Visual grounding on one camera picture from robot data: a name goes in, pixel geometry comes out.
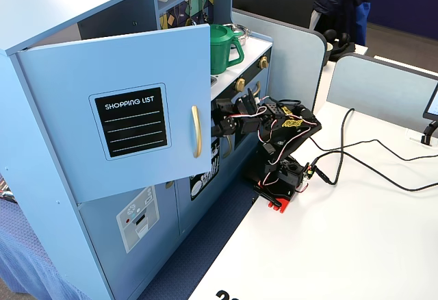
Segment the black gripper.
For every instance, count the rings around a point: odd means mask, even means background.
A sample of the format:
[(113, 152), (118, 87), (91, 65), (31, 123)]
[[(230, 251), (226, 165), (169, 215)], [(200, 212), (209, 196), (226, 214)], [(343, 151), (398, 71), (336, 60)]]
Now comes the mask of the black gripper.
[(239, 117), (239, 114), (212, 113), (211, 118), (213, 124), (211, 126), (211, 136), (221, 138), (234, 134), (240, 127), (240, 122), (238, 121)]

